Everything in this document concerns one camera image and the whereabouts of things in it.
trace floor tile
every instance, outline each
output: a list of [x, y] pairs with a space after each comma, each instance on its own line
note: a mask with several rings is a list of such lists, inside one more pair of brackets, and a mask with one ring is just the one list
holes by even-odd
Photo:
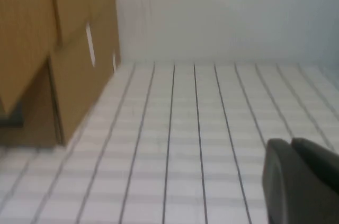
[[[273, 105], [255, 67], [245, 64], [237, 66], [262, 139], [233, 64], [216, 66], [229, 128], [222, 110], [213, 64], [196, 64], [196, 96], [193, 63], [177, 63], [173, 99], [173, 64], [167, 67], [157, 64], [132, 167], [152, 67], [151, 63], [136, 66], [135, 75], [122, 102], [122, 109], [110, 138], [107, 138], [109, 129], [114, 114], [118, 111], [132, 64], [122, 65], [116, 72], [88, 117], [87, 125], [82, 131], [76, 132], [69, 147], [42, 149], [39, 153], [28, 148], [8, 150], [0, 161], [0, 200], [11, 191], [20, 173], [24, 173], [18, 181], [16, 192], [9, 197], [0, 214], [0, 223], [30, 223], [41, 200], [38, 196], [43, 196], [49, 190], [64, 158], [67, 157], [68, 161], [64, 163], [63, 170], [56, 180], [51, 198], [42, 209], [38, 224], [74, 224], [107, 139], [110, 141], [100, 160], [81, 224], [108, 224], [118, 221], [131, 171], [123, 223], [160, 223], [172, 100], [166, 224], [205, 223], [196, 97], [199, 105], [204, 184], [210, 224], [248, 223], [235, 157], [249, 202], [252, 223], [267, 223], [261, 186], [265, 157], [262, 140], [267, 142], [270, 138], [282, 138], [287, 142], [291, 141], [279, 111], [295, 136], [306, 137], [327, 147], [314, 121], [307, 117], [303, 107], [287, 88], [274, 66], [258, 65], [258, 68], [279, 110]], [[324, 100], [313, 91], [295, 68], [281, 66], [281, 69], [317, 125], [335, 149], [339, 150], [339, 139], [336, 137], [339, 121], [326, 107]], [[317, 67], [310, 67], [305, 71], [328, 102], [339, 112], [339, 91], [321, 75]]]
[[208, 222], [212, 224], [236, 223], [247, 224], [248, 218], [244, 207], [208, 206]]
[[205, 224], [203, 205], [167, 204], [166, 224]]
[[33, 219], [41, 199], [20, 199], [11, 198], [0, 214], [1, 218], [22, 218]]
[[207, 198], [241, 199], [243, 197], [239, 182], [205, 181]]
[[84, 208], [82, 222], [118, 222], [121, 211], [120, 202], [88, 201]]
[[127, 202], [123, 223], [161, 223], [163, 205]]
[[80, 206], [81, 199], [77, 201], [50, 199], [42, 209], [40, 219], [72, 221], [76, 219]]
[[170, 179], [167, 181], [167, 195], [202, 198], [202, 181], [195, 179]]
[[136, 179], [131, 180], [130, 195], [162, 196], [164, 195], [165, 179]]

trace black plastic object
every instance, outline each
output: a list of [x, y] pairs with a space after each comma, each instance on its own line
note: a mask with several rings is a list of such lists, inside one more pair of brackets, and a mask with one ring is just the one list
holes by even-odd
[[267, 144], [263, 189], [271, 224], [339, 223], [339, 196], [282, 139]]
[[339, 155], [304, 138], [294, 138], [291, 146], [312, 172], [339, 195]]

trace grout line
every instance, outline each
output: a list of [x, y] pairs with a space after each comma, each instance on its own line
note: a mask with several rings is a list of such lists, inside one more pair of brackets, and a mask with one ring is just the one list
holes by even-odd
[[126, 190], [125, 190], [123, 201], [122, 201], [121, 212], [120, 212], [120, 215], [119, 215], [119, 221], [118, 221], [119, 224], [122, 224], [122, 219], [123, 219], [123, 214], [124, 214], [124, 210], [125, 210], [125, 206], [126, 206], [129, 186], [131, 184], [131, 178], [132, 178], [134, 163], [136, 161], [136, 156], [137, 156], [137, 150], [138, 150], [138, 145], [139, 145], [139, 141], [140, 141], [140, 136], [141, 136], [142, 128], [144, 126], [144, 120], [145, 120], [145, 115], [146, 115], [146, 111], [147, 111], [147, 105], [148, 105], [148, 100], [149, 100], [149, 96], [150, 96], [150, 90], [151, 90], [152, 83], [153, 83], [154, 72], [155, 72], [155, 63], [153, 63], [153, 71], [152, 71], [152, 75], [151, 75], [151, 78], [150, 78], [150, 81], [149, 81], [149, 85], [148, 85], [145, 106], [144, 106], [144, 110], [142, 111], [141, 123], [140, 123], [139, 131], [138, 131], [138, 138], [137, 138], [136, 146], [135, 146], [134, 153], [133, 153], [131, 168], [130, 168], [130, 171], [129, 171], [127, 185], [126, 185]]
[[168, 140], [167, 140], [167, 154], [166, 154], [166, 170], [165, 170], [165, 186], [164, 186], [164, 201], [163, 201], [163, 218], [162, 218], [162, 224], [165, 224], [165, 217], [166, 217], [168, 159], [169, 159], [169, 155], [170, 155], [170, 142], [171, 142], [172, 111], [173, 111], [173, 93], [174, 93], [174, 77], [175, 77], [175, 64], [173, 65], [172, 93], [171, 93], [171, 107], [170, 107], [171, 110], [170, 110], [170, 112], [169, 112], [169, 124], [168, 124]]
[[85, 195], [84, 195], [84, 197], [83, 197], [83, 200], [82, 200], [82, 202], [81, 202], [81, 206], [80, 206], [79, 212], [78, 212], [77, 217], [76, 217], [76, 221], [75, 221], [76, 224], [79, 224], [79, 223], [80, 223], [80, 220], [81, 220], [83, 211], [84, 211], [84, 209], [85, 209], [86, 202], [87, 202], [87, 200], [88, 200], [88, 197], [89, 197], [89, 195], [90, 195], [90, 192], [91, 192], [91, 189], [92, 189], [92, 186], [93, 186], [93, 183], [94, 183], [94, 179], [95, 179], [95, 177], [96, 177], [96, 175], [97, 175], [97, 171], [98, 171], [99, 165], [100, 165], [100, 163], [101, 163], [101, 160], [102, 160], [102, 157], [103, 157], [104, 152], [105, 152], [105, 150], [106, 150], [106, 147], [107, 147], [107, 145], [108, 145], [108, 143], [109, 143], [109, 141], [110, 141], [110, 139], [111, 139], [111, 137], [112, 137], [112, 132], [113, 132], [114, 126], [115, 126], [115, 124], [117, 123], [118, 116], [119, 116], [119, 114], [120, 114], [120, 110], [121, 110], [122, 105], [123, 105], [123, 103], [124, 103], [124, 101], [125, 101], [125, 97], [126, 97], [126, 94], [127, 94], [128, 89], [129, 89], [129, 86], [130, 86], [130, 84], [131, 84], [132, 78], [133, 78], [133, 76], [134, 76], [135, 70], [136, 70], [136, 65], [134, 64], [134, 65], [133, 65], [132, 72], [131, 72], [131, 74], [130, 74], [130, 76], [129, 76], [129, 78], [128, 78], [128, 81], [127, 81], [127, 83], [126, 83], [126, 86], [125, 86], [125, 88], [124, 88], [124, 90], [123, 90], [121, 99], [120, 99], [120, 101], [119, 101], [118, 108], [117, 108], [117, 110], [116, 110], [116, 112], [115, 112], [113, 121], [112, 121], [111, 126], [110, 126], [110, 130], [109, 130], [109, 132], [108, 132], [108, 135], [107, 135], [107, 137], [106, 137], [106, 139], [105, 139], [105, 142], [104, 142], [104, 144], [103, 144], [103, 146], [102, 146], [102, 148], [101, 148], [101, 151], [100, 151], [99, 156], [98, 156], [98, 158], [97, 158], [97, 161], [96, 161], [96, 163], [95, 163], [94, 172], [93, 172], [93, 174], [92, 174], [90, 183], [89, 183], [89, 185], [88, 185], [88, 187], [87, 187], [86, 193], [85, 193]]
[[334, 107], [330, 104], [330, 102], [327, 100], [327, 98], [321, 93], [321, 91], [317, 88], [317, 86], [314, 84], [312, 79], [306, 74], [306, 72], [301, 68], [301, 66], [298, 64], [298, 70], [303, 76], [303, 78], [306, 80], [306, 82], [311, 86], [311, 88], [317, 93], [320, 99], [324, 102], [325, 106], [331, 110], [333, 113], [334, 117], [339, 121], [339, 114], [338, 112], [334, 109]]
[[80, 138], [82, 137], [82, 135], [83, 135], [83, 133], [85, 131], [86, 125], [87, 125], [88, 120], [89, 120], [89, 117], [92, 115], [92, 113], [93, 113], [93, 108], [90, 109], [87, 117], [85, 118], [83, 124], [81, 125], [80, 131], [79, 131], [77, 137], [75, 138], [74, 142], [71, 142], [70, 150], [66, 153], [66, 155], [62, 159], [61, 164], [58, 167], [58, 170], [57, 170], [57, 172], [55, 174], [55, 177], [54, 177], [51, 185], [49, 186], [47, 192], [43, 196], [43, 198], [42, 198], [42, 200], [41, 200], [41, 202], [40, 202], [40, 204], [38, 206], [38, 209], [36, 210], [36, 212], [34, 214], [34, 217], [33, 217], [32, 221], [31, 221], [31, 224], [37, 223], [37, 221], [38, 221], [38, 219], [40, 217], [40, 214], [42, 212], [42, 209], [45, 206], [45, 204], [47, 203], [48, 199], [50, 198], [50, 196], [52, 194], [52, 191], [53, 191], [53, 189], [54, 189], [54, 187], [55, 187], [55, 185], [56, 185], [56, 183], [57, 183], [57, 181], [59, 179], [59, 176], [61, 174], [61, 171], [63, 170], [64, 164], [68, 161], [68, 159], [72, 155], [76, 145], [79, 143]]
[[204, 211], [205, 211], [205, 224], [208, 224], [206, 191], [205, 191], [205, 178], [204, 178], [204, 172], [203, 172], [203, 159], [202, 159], [202, 147], [201, 147], [200, 118], [199, 118], [199, 104], [198, 104], [198, 90], [197, 90], [197, 75], [196, 75], [196, 72], [195, 72], [195, 64], [194, 64], [193, 68], [194, 68], [195, 102], [196, 102], [196, 105], [197, 105], [197, 120], [198, 120], [198, 136], [199, 136], [199, 149], [200, 149], [200, 165], [201, 165], [203, 206], [204, 206]]
[[241, 87], [241, 89], [243, 90], [243, 94], [245, 96], [245, 99], [246, 99], [246, 103], [247, 103], [247, 106], [251, 112], [251, 115], [252, 115], [252, 118], [254, 120], [254, 123], [255, 123], [255, 126], [256, 126], [256, 129], [258, 130], [258, 133], [259, 133], [259, 136], [260, 136], [260, 139], [261, 139], [261, 143], [263, 144], [263, 147], [266, 149], [266, 143], [265, 143], [265, 140], [264, 140], [264, 137], [263, 137], [263, 134], [261, 132], [261, 129], [259, 127], [259, 124], [258, 124], [258, 121], [256, 119], [256, 116], [254, 114], [254, 111], [252, 109], [252, 105], [251, 103], [249, 102], [249, 99], [248, 99], [248, 96], [247, 96], [247, 93], [246, 93], [246, 90], [245, 90], [245, 86], [244, 86], [244, 83], [240, 77], [240, 74], [238, 72], [238, 68], [237, 68], [237, 65], [234, 64], [234, 70], [235, 70], [235, 73], [237, 74], [237, 77], [238, 77], [238, 80], [239, 80], [239, 85]]
[[223, 110], [223, 112], [224, 112], [225, 121], [226, 121], [226, 126], [227, 126], [227, 131], [228, 131], [228, 135], [229, 135], [229, 141], [230, 141], [231, 146], [232, 146], [232, 152], [233, 152], [234, 162], [235, 162], [235, 164], [236, 164], [237, 171], [238, 171], [238, 178], [239, 178], [240, 188], [241, 188], [241, 190], [242, 190], [242, 194], [243, 194], [243, 198], [244, 198], [244, 203], [245, 203], [245, 208], [246, 208], [246, 214], [247, 214], [247, 217], [248, 217], [248, 222], [249, 222], [249, 224], [252, 224], [251, 216], [249, 215], [248, 204], [247, 204], [246, 194], [245, 194], [245, 190], [244, 190], [242, 175], [241, 175], [241, 173], [240, 173], [240, 168], [239, 168], [239, 164], [238, 164], [238, 160], [237, 160], [237, 155], [236, 155], [235, 149], [234, 149], [234, 144], [233, 144], [233, 139], [232, 139], [232, 135], [231, 135], [231, 130], [230, 130], [230, 128], [229, 128], [228, 118], [227, 118], [227, 114], [226, 114], [224, 99], [222, 98], [222, 93], [221, 93], [221, 89], [220, 89], [219, 78], [218, 78], [218, 73], [217, 73], [217, 67], [216, 67], [215, 64], [214, 64], [214, 71], [215, 71], [215, 74], [216, 74], [216, 79], [217, 79], [217, 84], [218, 84], [218, 90], [219, 90], [219, 95], [220, 95], [222, 110]]
[[278, 105], [277, 102], [275, 101], [274, 96], [273, 96], [273, 94], [272, 94], [272, 92], [271, 92], [269, 86], [267, 85], [267, 83], [266, 83], [266, 81], [265, 81], [263, 75], [261, 74], [261, 72], [260, 72], [260, 70], [259, 70], [257, 64], [255, 64], [255, 70], [256, 70], [256, 73], [258, 74], [258, 77], [259, 77], [261, 83], [263, 84], [263, 86], [264, 86], [264, 88], [265, 88], [267, 94], [268, 94], [269, 97], [271, 98], [271, 101], [272, 101], [272, 103], [273, 103], [275, 109], [277, 110], [277, 112], [278, 112], [278, 114], [279, 114], [279, 116], [280, 116], [280, 119], [281, 119], [281, 120], [283, 121], [283, 123], [285, 124], [285, 127], [286, 127], [286, 130], [287, 130], [288, 134], [290, 135], [291, 138], [293, 138], [293, 137], [294, 137], [293, 132], [292, 132], [291, 128], [289, 127], [288, 122], [287, 122], [285, 116], [284, 116], [283, 113], [281, 112], [281, 110], [280, 110], [280, 108], [279, 108], [279, 105]]
[[290, 90], [290, 92], [293, 94], [293, 96], [296, 98], [296, 100], [298, 101], [299, 105], [301, 106], [301, 108], [304, 110], [304, 112], [306, 113], [306, 116], [308, 117], [308, 119], [313, 123], [314, 127], [316, 128], [316, 130], [318, 131], [318, 133], [320, 134], [320, 136], [323, 138], [323, 141], [325, 142], [325, 144], [329, 147], [329, 149], [331, 149], [332, 151], [334, 151], [334, 147], [332, 146], [331, 142], [328, 141], [326, 135], [324, 134], [324, 132], [321, 130], [321, 128], [319, 127], [317, 121], [314, 119], [314, 117], [311, 115], [311, 113], [308, 111], [308, 109], [306, 108], [306, 106], [304, 105], [304, 103], [302, 102], [301, 98], [299, 97], [299, 95], [297, 94], [297, 92], [295, 91], [295, 89], [293, 88], [293, 86], [289, 83], [289, 81], [287, 80], [287, 78], [285, 77], [285, 75], [282, 73], [279, 65], [276, 65], [276, 69], [280, 75], [280, 77], [282, 78], [282, 80], [284, 81], [284, 83], [286, 84], [287, 88]]
[[323, 76], [327, 79], [327, 81], [334, 86], [334, 88], [339, 91], [339, 85], [338, 85], [338, 82], [331, 79], [328, 74], [324, 71], [324, 68], [322, 66], [318, 66], [318, 69], [320, 71], [321, 74], [323, 74]]
[[0, 203], [0, 214], [1, 212], [4, 210], [7, 202], [12, 198], [12, 196], [15, 193], [15, 190], [17, 189], [17, 187], [19, 186], [20, 182], [22, 181], [23, 176], [27, 173], [28, 167], [30, 165], [30, 163], [36, 159], [36, 157], [39, 154], [39, 149], [36, 149], [36, 152], [33, 156], [31, 156], [27, 162], [25, 163], [25, 166], [22, 168], [22, 170], [20, 171], [18, 177], [15, 179], [15, 182], [13, 183], [11, 189], [5, 194], [4, 198], [2, 199], [1, 203]]

